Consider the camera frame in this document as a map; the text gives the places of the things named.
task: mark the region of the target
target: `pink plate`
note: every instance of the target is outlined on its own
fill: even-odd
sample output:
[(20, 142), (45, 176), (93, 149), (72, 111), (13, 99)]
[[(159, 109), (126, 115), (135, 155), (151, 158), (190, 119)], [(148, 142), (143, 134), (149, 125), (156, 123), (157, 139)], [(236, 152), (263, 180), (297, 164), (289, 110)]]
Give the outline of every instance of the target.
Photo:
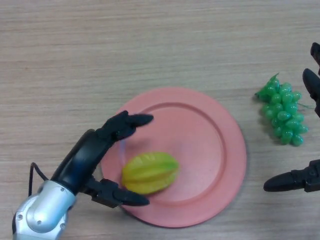
[(149, 196), (148, 206), (124, 206), (126, 211), (152, 225), (180, 228), (214, 217), (234, 199), (246, 172), (246, 146), (237, 122), (217, 101), (190, 89), (159, 88), (123, 110), (154, 120), (107, 152), (101, 161), (105, 179), (119, 183), (124, 164), (144, 152), (166, 152), (180, 163), (170, 187)]

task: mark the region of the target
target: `robotic arm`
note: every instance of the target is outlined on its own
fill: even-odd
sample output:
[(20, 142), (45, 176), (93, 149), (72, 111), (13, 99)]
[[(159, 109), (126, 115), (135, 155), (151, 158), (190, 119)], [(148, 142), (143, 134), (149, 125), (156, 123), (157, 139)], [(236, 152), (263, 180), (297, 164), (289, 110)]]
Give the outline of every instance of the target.
[[(96, 181), (93, 173), (108, 149), (125, 139), (137, 127), (149, 124), (152, 115), (129, 115), (123, 111), (106, 121), (99, 129), (90, 129), (79, 139), (58, 166), (51, 179), (31, 164), (29, 197), (20, 205), (12, 219), (13, 240), (57, 240), (68, 223), (68, 211), (78, 193), (91, 196), (92, 201), (115, 208), (119, 205), (145, 206), (149, 200), (142, 195), (120, 189), (108, 179)], [(32, 195), (33, 169), (45, 180), (37, 194)]]
[[(312, 44), (311, 56), (320, 67), (320, 45)], [(310, 69), (305, 69), (302, 74), (305, 88), (310, 97), (315, 101), (315, 113), (320, 117), (320, 78)], [(304, 189), (305, 192), (320, 190), (320, 159), (311, 161), (303, 170), (292, 170), (270, 178), (265, 182), (263, 189), (266, 192), (284, 192)]]

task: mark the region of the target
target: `green grapes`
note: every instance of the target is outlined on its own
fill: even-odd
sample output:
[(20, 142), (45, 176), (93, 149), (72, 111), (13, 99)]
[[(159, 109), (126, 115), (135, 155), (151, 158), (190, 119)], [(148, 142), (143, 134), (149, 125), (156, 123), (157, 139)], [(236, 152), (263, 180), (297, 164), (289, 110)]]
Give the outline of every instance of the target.
[(298, 101), (302, 95), (292, 91), (290, 83), (280, 84), (278, 73), (255, 95), (265, 102), (262, 107), (264, 116), (273, 127), (273, 134), (284, 145), (300, 146), (304, 139), (301, 134), (309, 131), (303, 124), (304, 115), (298, 112)]

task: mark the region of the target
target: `wood grain surface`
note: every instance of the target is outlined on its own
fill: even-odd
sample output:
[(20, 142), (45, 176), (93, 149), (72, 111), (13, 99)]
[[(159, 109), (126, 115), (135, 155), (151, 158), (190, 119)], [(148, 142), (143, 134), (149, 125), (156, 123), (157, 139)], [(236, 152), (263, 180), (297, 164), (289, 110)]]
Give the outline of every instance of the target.
[(252, 99), (280, 72), (303, 104), (315, 105), (302, 72), (319, 70), (310, 56), (319, 12), (318, 0), (1, 0), (0, 240), (12, 238), (31, 162), (50, 176), (87, 129), (167, 86), (203, 92), (238, 121), (248, 165), (236, 199), (203, 224), (164, 229), (80, 195), (61, 239), (319, 239), (320, 192), (266, 193), (263, 184), (320, 157), (320, 120), (301, 109), (305, 144), (282, 146)]

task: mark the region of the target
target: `black cable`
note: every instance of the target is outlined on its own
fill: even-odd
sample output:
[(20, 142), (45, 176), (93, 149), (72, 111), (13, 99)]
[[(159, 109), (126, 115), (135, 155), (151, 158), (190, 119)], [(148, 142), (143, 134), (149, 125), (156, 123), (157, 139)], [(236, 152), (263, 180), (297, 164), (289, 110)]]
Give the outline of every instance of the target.
[(48, 178), (42, 173), (42, 171), (40, 170), (38, 165), (35, 162), (31, 163), (31, 165), (30, 165), (30, 174), (29, 174), (29, 193), (28, 193), (28, 197), (30, 197), (32, 195), (32, 183), (33, 183), (33, 178), (34, 178), (34, 169), (35, 169), (36, 173), (44, 181), (48, 180)]

